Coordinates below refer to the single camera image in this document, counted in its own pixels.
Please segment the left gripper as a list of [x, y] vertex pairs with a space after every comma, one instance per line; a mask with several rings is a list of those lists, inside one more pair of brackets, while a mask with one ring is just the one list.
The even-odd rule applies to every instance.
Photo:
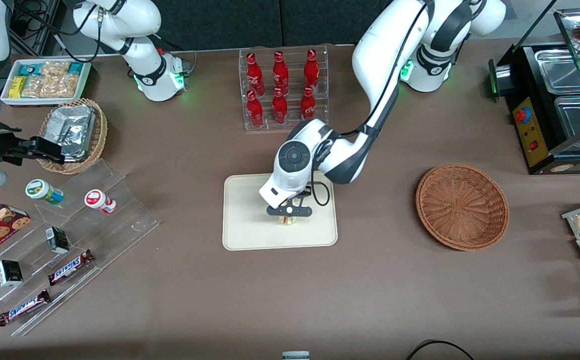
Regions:
[[266, 212], [271, 216], [288, 217], [288, 200], [293, 218], [306, 218], [313, 214], [311, 207], [304, 205], [306, 198], [296, 197], [306, 187], [308, 175], [280, 175], [272, 173], [267, 182], [259, 189], [261, 198], [267, 203]]

